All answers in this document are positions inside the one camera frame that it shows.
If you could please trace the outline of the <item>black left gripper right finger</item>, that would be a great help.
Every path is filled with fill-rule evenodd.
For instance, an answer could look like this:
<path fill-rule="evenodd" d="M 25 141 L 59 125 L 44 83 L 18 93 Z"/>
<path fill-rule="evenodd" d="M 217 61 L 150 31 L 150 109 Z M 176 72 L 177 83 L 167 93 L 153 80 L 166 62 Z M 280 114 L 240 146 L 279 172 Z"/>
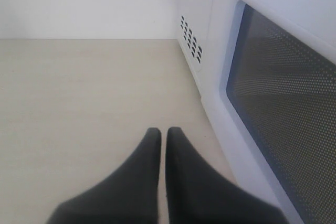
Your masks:
<path fill-rule="evenodd" d="M 170 223 L 287 223 L 280 209 L 219 174 L 179 127 L 166 139 L 166 196 Z"/>

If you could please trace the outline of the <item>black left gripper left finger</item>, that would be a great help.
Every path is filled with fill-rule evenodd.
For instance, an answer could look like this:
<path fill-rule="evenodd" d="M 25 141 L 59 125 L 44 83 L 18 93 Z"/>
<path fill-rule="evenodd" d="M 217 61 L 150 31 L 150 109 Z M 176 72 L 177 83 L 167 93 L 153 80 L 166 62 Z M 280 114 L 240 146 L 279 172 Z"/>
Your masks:
<path fill-rule="evenodd" d="M 106 179 L 61 203 L 48 223 L 157 223 L 161 132 L 151 127 Z"/>

